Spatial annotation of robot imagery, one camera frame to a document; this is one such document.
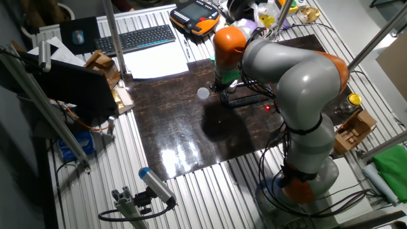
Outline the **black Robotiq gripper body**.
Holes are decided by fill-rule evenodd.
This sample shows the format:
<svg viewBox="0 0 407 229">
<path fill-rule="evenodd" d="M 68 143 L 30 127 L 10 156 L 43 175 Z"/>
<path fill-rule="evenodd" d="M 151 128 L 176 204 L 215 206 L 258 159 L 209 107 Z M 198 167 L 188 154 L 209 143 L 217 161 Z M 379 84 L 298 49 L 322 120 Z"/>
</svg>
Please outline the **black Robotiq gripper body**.
<svg viewBox="0 0 407 229">
<path fill-rule="evenodd" d="M 209 89 L 215 93 L 218 93 L 226 90 L 229 86 L 229 83 L 223 83 L 222 81 L 215 79 L 215 81 L 209 85 Z"/>
</svg>

